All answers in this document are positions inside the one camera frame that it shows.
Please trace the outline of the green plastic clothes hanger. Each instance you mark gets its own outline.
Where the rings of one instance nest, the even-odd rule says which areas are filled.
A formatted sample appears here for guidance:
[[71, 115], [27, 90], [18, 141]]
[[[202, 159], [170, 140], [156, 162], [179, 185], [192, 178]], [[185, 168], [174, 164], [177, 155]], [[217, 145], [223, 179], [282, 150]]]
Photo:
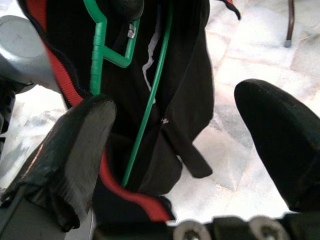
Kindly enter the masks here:
[[[137, 35], [140, 25], [140, 20], [134, 20], [129, 30], [128, 42], [125, 50], [125, 55], [122, 56], [119, 53], [113, 51], [105, 45], [107, 36], [107, 25], [108, 19], [104, 13], [100, 10], [97, 0], [83, 0], [87, 12], [89, 13], [92, 20], [95, 22], [95, 31], [93, 36], [93, 49], [91, 56], [91, 68], [90, 68], [90, 92], [93, 95], [98, 95], [101, 93], [101, 81], [102, 81], [102, 71], [103, 71], [103, 60], [107, 60], [112, 64], [115, 64], [121, 68], [127, 68], [133, 58], [135, 45], [137, 41]], [[121, 185], [126, 187], [129, 178], [132, 173], [132, 169], [138, 154], [138, 150], [151, 114], [152, 106], [154, 104], [155, 96], [158, 90], [160, 78], [162, 75], [164, 62], [166, 58], [167, 48], [170, 39], [171, 27], [173, 22], [173, 4], [170, 1], [167, 10], [167, 21], [164, 31], [161, 51], [158, 59], [157, 68], [154, 75], [154, 80], [152, 88], [150, 90], [148, 102], [145, 107], [144, 115], [135, 139], [129, 161], [127, 163], [125, 173], [122, 179]]]

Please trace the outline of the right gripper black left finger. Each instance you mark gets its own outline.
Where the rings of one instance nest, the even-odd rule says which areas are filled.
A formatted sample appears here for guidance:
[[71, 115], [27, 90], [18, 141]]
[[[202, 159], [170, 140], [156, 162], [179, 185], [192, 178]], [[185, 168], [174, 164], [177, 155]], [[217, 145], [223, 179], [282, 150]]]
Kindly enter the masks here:
[[23, 196], [48, 212], [63, 231], [77, 229], [91, 206], [115, 118], [116, 105], [104, 94], [71, 107], [0, 195], [0, 207], [8, 207], [25, 187]]

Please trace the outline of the black jersey with red trim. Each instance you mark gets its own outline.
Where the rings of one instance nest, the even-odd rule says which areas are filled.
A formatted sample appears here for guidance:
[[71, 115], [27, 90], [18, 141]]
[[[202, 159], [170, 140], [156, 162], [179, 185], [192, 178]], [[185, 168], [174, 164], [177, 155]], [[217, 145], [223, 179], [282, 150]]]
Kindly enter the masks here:
[[[68, 107], [89, 97], [95, 23], [83, 0], [17, 0], [39, 34]], [[155, 102], [126, 187], [125, 168], [138, 134], [164, 39], [168, 7], [172, 25]], [[202, 179], [212, 168], [193, 142], [213, 117], [214, 87], [205, 27], [209, 0], [145, 0], [130, 65], [105, 61], [101, 91], [116, 118], [93, 194], [98, 223], [168, 221], [164, 198], [187, 169]]]

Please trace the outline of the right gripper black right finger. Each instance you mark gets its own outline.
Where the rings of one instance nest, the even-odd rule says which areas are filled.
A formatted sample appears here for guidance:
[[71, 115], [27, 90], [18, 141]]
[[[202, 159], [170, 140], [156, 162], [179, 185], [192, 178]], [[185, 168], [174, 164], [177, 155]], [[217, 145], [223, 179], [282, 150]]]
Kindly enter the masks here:
[[320, 117], [264, 80], [234, 89], [236, 107], [256, 151], [291, 211], [320, 211]]

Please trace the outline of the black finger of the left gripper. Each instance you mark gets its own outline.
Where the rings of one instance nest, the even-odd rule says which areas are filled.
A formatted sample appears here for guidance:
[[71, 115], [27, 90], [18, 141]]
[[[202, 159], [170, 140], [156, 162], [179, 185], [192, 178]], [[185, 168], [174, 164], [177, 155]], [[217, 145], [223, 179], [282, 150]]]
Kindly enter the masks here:
[[139, 19], [144, 11], [145, 0], [117, 0], [119, 14], [128, 21]]

